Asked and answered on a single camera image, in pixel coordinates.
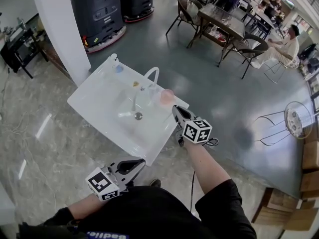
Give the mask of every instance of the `white shirt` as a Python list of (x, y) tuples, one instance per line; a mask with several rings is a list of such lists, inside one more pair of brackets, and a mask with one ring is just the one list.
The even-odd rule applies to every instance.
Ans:
[(293, 58), (297, 57), (299, 52), (299, 43), (297, 38), (290, 40), (290, 37), (287, 37), (283, 41), (282, 51), (291, 55)]

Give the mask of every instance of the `blue-gray floor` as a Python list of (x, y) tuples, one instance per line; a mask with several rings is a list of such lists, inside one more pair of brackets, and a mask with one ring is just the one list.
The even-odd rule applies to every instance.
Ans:
[[(283, 111), (291, 101), (310, 106), (306, 82), (297, 70), (286, 72), (279, 84), (264, 75), (266, 67), (250, 69), (243, 58), (231, 53), (220, 68), (216, 61), (221, 47), (201, 38), (186, 49), (194, 35), (187, 23), (177, 24), (165, 33), (177, 16), (177, 0), (154, 0), (154, 14), (128, 26), (126, 35), (112, 46), (89, 55), (95, 70), (108, 56), (117, 53), (119, 60), (141, 74), (159, 67), (159, 85), (172, 89), (190, 104), (190, 109), (213, 126), (212, 136), (219, 138), (215, 148), (245, 169), (266, 179), (284, 192), (298, 196), (301, 182), (302, 141), (291, 135), (267, 147), (256, 140), (282, 130), (284, 123), (270, 127), (268, 121), (254, 120), (261, 115)], [(281, 121), (282, 115), (274, 116)], [(284, 135), (269, 139), (276, 141)]]

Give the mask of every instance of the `black cable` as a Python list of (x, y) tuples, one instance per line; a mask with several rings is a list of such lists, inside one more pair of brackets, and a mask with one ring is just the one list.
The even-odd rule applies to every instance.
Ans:
[[(211, 138), (209, 139), (207, 142), (205, 142), (202, 146), (204, 146), (205, 144), (207, 144), (208, 146), (217, 146), (219, 144), (219, 141), (217, 138)], [(193, 173), (193, 179), (191, 182), (191, 192), (190, 192), (190, 212), (191, 209), (193, 208), (193, 192), (194, 192), (194, 180), (195, 180), (195, 171)]]

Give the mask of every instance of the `person in white clothes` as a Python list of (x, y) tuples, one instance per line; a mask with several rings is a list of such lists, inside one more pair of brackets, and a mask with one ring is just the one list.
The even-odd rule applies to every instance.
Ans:
[(282, 42), (268, 39), (269, 49), (253, 59), (251, 65), (255, 68), (260, 68), (262, 64), (271, 59), (277, 59), (284, 65), (290, 64), (297, 57), (299, 52), (299, 43), (297, 40), (299, 29), (297, 26), (291, 25), (288, 34), (289, 37)]

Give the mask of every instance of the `black sleeve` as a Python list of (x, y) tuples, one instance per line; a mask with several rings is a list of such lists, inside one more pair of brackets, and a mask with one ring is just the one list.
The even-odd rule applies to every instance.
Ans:
[(52, 218), (43, 223), (45, 226), (63, 226), (74, 220), (69, 208), (60, 209)]
[(236, 184), (227, 180), (203, 196), (195, 207), (202, 223), (217, 237), (256, 239), (241, 203)]

